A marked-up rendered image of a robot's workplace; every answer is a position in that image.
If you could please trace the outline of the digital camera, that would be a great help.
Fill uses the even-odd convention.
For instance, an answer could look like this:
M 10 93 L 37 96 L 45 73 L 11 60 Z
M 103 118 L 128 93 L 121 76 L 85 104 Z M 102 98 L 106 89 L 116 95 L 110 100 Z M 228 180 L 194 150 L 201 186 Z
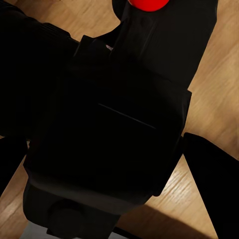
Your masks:
M 163 191 L 188 142 L 218 0 L 112 0 L 120 25 L 81 41 L 0 0 L 0 137 L 23 132 L 28 220 L 108 239 Z

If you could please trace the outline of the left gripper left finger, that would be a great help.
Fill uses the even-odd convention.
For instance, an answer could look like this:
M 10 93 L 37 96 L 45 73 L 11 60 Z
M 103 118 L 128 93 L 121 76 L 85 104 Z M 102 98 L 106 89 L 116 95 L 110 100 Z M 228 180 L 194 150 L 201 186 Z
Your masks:
M 23 132 L 0 137 L 0 196 L 26 155 L 28 141 Z

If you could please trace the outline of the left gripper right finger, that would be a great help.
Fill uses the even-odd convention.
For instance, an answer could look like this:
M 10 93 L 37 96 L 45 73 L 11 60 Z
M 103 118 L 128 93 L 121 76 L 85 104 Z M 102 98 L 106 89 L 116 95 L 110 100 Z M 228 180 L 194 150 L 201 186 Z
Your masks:
M 239 239 L 239 161 L 202 136 L 183 137 L 184 157 L 218 239 Z

